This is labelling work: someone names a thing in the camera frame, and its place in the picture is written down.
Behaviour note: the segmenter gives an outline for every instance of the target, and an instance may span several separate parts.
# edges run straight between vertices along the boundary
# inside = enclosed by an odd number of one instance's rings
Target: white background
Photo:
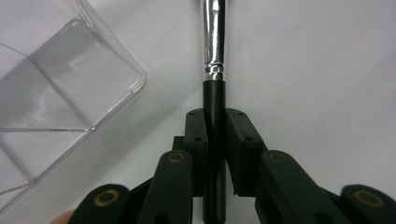
[[[202,106],[199,0],[90,2],[147,84],[1,223],[48,223],[102,184],[132,189]],[[230,0],[228,22],[227,106],[321,187],[361,183],[395,199],[396,2]],[[227,223],[258,223],[254,200],[233,196],[230,178],[227,190]]]

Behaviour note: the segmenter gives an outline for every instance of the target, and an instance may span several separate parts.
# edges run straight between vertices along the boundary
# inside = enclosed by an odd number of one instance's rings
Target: silver ferrule
[[[224,80],[227,0],[201,0],[204,81]]]

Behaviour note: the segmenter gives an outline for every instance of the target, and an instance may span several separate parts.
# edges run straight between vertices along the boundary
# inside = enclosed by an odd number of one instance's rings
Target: screw hole
[[[155,224],[169,224],[171,223],[171,218],[167,213],[158,214],[154,219]]]
[[[114,189],[107,189],[100,192],[94,200],[94,203],[98,207],[106,207],[113,204],[118,198],[120,194]]]
[[[184,161],[184,155],[181,153],[172,153],[168,156],[168,160],[172,163],[179,163]]]

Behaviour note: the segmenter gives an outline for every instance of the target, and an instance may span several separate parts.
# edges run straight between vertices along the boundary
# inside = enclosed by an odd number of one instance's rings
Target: clear plastic container
[[[86,0],[0,1],[0,211],[67,161],[145,71]]]

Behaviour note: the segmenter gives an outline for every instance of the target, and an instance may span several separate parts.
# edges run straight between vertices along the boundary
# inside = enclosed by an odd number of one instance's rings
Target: white surface
[[[202,104],[198,0],[91,3],[148,83],[1,223],[48,223],[101,184],[137,186]],[[229,12],[227,106],[323,188],[396,198],[396,2],[230,1]],[[227,223],[258,223],[253,200],[233,196],[230,179],[227,190]],[[194,223],[201,212],[195,200]]]

